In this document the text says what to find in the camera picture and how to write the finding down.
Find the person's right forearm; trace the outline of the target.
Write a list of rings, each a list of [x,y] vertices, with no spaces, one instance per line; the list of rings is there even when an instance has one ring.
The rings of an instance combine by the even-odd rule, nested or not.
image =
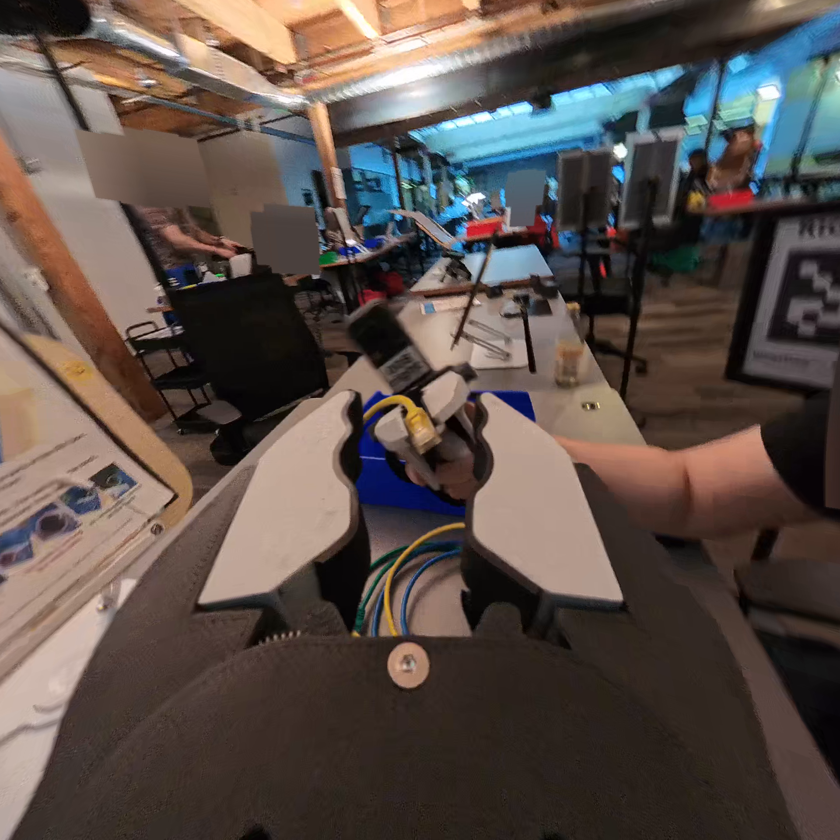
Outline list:
[[[556,437],[643,529],[688,539],[838,520],[838,404],[828,392],[680,450]]]

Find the silver ventilation ductwork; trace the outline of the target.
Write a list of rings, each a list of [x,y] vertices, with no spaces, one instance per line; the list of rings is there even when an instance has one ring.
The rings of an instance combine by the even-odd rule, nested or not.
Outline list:
[[[305,96],[281,90],[255,68],[201,40],[181,34],[165,38],[115,13],[92,12],[83,36],[152,60],[169,76],[223,98],[292,113],[310,106]]]

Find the wooden support post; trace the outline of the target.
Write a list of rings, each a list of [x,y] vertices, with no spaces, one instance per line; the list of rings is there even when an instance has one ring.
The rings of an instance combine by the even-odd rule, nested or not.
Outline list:
[[[333,140],[332,125],[326,104],[315,102],[308,108],[312,136],[318,150],[323,178],[327,187],[329,204],[347,210],[347,196],[343,174],[339,166],[337,151]]]

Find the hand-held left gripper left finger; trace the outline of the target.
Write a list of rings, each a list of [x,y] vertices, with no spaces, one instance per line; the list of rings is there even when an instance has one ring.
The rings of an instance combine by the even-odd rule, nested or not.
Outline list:
[[[207,574],[204,613],[252,613],[282,634],[350,636],[371,567],[358,478],[362,400],[341,391],[259,458]]]

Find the grey panel on stand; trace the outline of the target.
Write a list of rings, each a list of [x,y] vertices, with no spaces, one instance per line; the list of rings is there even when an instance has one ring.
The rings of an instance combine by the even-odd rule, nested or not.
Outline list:
[[[584,306],[586,280],[594,292],[601,288],[601,271],[594,268],[596,235],[606,228],[613,209],[614,150],[611,145],[558,154],[554,228],[558,234],[578,236],[576,301]]]
[[[631,258],[629,323],[618,393],[627,398],[636,356],[638,322],[644,296],[648,251],[655,226],[669,225],[679,181],[679,153],[683,129],[633,133],[626,140],[625,181],[618,228]]]

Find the blue plastic bin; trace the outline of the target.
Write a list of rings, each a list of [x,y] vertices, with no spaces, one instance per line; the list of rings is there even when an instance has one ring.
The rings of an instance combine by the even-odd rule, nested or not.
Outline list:
[[[452,500],[439,491],[412,483],[405,474],[404,463],[390,453],[373,435],[375,423],[382,418],[373,416],[364,424],[360,439],[362,471],[356,486],[360,501],[365,505],[429,511],[461,518],[465,503]]]

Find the black rolling cart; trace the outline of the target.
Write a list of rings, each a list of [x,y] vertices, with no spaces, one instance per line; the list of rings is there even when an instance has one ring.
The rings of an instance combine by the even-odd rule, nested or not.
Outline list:
[[[142,321],[126,328],[125,342],[146,373],[179,435],[209,434],[202,411],[210,406],[207,375],[186,349],[180,327]]]

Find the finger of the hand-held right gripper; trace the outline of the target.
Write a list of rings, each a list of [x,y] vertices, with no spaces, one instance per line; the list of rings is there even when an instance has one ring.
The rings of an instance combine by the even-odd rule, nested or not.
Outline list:
[[[462,428],[470,428],[466,411],[470,389],[461,373],[441,373],[423,386],[423,408],[435,428],[443,428],[452,419]]]
[[[373,426],[373,436],[391,455],[401,461],[423,459],[417,449],[415,432],[428,430],[428,416],[422,408],[392,408],[384,412]]]

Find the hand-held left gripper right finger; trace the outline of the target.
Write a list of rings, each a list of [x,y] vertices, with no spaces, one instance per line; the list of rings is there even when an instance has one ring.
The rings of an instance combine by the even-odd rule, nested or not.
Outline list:
[[[525,634],[560,634],[564,609],[619,614],[624,594],[572,457],[550,433],[489,392],[474,416],[462,606],[477,632],[494,605]]]

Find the printed instruction sheet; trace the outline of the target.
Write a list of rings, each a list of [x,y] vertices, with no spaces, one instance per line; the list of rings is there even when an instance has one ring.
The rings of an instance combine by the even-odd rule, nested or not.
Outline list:
[[[3,675],[152,542],[175,495],[19,333],[2,324]]]

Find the framed black white marker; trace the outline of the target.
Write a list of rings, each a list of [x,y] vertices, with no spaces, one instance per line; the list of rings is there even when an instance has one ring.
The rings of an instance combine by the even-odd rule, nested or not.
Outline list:
[[[724,377],[785,392],[830,391],[839,338],[839,202],[763,203]]]

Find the black handled tool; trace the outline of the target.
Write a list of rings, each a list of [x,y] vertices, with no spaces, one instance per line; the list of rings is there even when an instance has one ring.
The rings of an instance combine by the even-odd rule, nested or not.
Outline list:
[[[513,294],[511,300],[517,307],[518,316],[522,323],[524,342],[526,345],[528,371],[532,375],[535,375],[537,374],[538,369],[530,321],[532,318],[538,318],[544,315],[542,304],[545,301],[537,300],[524,291]]]

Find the black board on white stand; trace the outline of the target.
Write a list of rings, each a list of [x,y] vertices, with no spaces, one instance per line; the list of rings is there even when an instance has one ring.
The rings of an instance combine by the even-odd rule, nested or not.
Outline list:
[[[462,311],[457,329],[452,333],[452,341],[449,349],[451,351],[455,350],[460,341],[466,339],[468,343],[472,343],[476,347],[483,349],[490,358],[509,362],[512,359],[514,339],[505,332],[476,320],[472,315],[477,297],[485,289],[483,280],[490,267],[492,257],[497,250],[498,239],[498,233],[490,237],[485,261],[479,268],[478,275],[472,281],[467,303]]]

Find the person's right hand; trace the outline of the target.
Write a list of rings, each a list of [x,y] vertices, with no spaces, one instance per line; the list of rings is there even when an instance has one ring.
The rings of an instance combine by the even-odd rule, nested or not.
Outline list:
[[[469,441],[460,439],[463,445],[456,453],[454,450],[448,455],[436,455],[434,465],[424,461],[421,469],[416,469],[412,463],[405,464],[407,478],[420,487],[428,487],[428,478],[434,471],[434,486],[432,489],[445,494],[454,501],[465,501],[476,491],[479,480],[475,476],[476,451],[480,450],[480,442],[476,436],[476,405],[468,401],[457,417],[460,423],[459,431],[463,432],[469,426],[471,437]]]

